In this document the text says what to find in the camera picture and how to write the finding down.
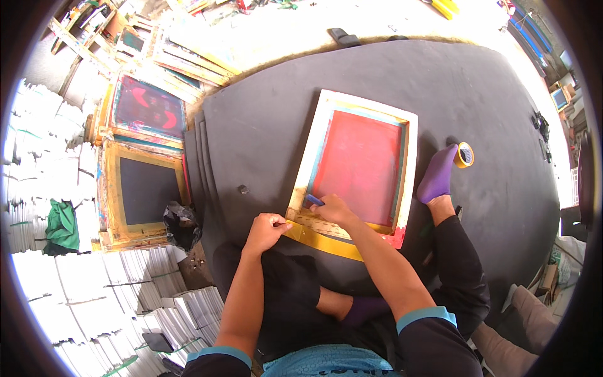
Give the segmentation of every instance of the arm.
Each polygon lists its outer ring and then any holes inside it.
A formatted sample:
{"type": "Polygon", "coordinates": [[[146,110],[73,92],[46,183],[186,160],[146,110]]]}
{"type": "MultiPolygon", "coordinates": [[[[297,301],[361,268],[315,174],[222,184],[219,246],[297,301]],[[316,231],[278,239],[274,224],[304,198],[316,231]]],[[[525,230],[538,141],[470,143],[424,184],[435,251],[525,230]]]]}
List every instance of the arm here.
{"type": "Polygon", "coordinates": [[[277,214],[260,214],[253,220],[226,297],[215,346],[234,347],[253,358],[264,315],[262,253],[290,228],[291,224],[285,224],[277,214]]]}
{"type": "Polygon", "coordinates": [[[402,254],[360,220],[337,195],[330,194],[321,200],[324,206],[312,205],[310,210],[349,233],[396,321],[416,309],[435,306],[427,288],[402,254]]]}

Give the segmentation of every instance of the black plastic bag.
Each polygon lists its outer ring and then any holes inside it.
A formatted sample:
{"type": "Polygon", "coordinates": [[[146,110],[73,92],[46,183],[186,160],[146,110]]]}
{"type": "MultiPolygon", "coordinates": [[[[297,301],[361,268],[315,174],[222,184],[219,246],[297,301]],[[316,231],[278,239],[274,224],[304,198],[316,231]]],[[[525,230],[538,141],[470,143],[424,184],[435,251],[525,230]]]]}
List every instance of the black plastic bag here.
{"type": "Polygon", "coordinates": [[[193,207],[183,207],[170,201],[163,211],[163,223],[168,230],[168,242],[186,253],[201,240],[203,230],[197,223],[193,207]]]}

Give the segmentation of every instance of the masking tape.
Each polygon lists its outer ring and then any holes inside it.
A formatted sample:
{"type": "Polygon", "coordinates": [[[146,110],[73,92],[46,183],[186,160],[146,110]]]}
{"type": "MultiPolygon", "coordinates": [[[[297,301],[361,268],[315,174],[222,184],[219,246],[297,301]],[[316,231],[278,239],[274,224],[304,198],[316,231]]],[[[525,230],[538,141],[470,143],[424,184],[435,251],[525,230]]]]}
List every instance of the masking tape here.
{"type": "Polygon", "coordinates": [[[355,245],[323,236],[322,234],[314,232],[312,229],[294,223],[293,221],[287,220],[287,223],[293,224],[293,228],[287,230],[284,234],[285,236],[325,253],[364,262],[355,245]]]}
{"type": "Polygon", "coordinates": [[[475,156],[469,144],[465,142],[459,143],[458,150],[454,156],[454,163],[459,168],[464,169],[473,165],[473,161],[475,161],[475,156]]]}

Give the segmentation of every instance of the blue pen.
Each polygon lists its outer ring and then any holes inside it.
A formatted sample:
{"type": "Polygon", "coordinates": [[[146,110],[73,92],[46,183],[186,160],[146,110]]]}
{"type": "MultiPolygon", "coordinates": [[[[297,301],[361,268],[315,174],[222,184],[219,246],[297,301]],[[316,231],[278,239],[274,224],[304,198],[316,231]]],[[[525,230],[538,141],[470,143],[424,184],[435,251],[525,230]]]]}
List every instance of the blue pen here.
{"type": "Polygon", "coordinates": [[[313,202],[317,206],[324,206],[324,202],[312,194],[306,194],[306,199],[313,202]]]}

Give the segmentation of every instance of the purple sock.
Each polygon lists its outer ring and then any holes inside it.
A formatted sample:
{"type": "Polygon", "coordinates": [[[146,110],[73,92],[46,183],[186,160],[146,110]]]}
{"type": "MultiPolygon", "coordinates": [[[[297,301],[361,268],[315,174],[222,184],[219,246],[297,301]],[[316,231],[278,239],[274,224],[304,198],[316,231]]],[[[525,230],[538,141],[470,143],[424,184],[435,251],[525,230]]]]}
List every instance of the purple sock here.
{"type": "Polygon", "coordinates": [[[342,324],[356,328],[371,318],[387,313],[390,306],[381,297],[354,296],[354,302],[342,324]]]}
{"type": "Polygon", "coordinates": [[[457,144],[450,144],[431,158],[417,188],[417,198],[421,203],[427,204],[440,195],[450,195],[450,169],[457,149],[457,144]]]}

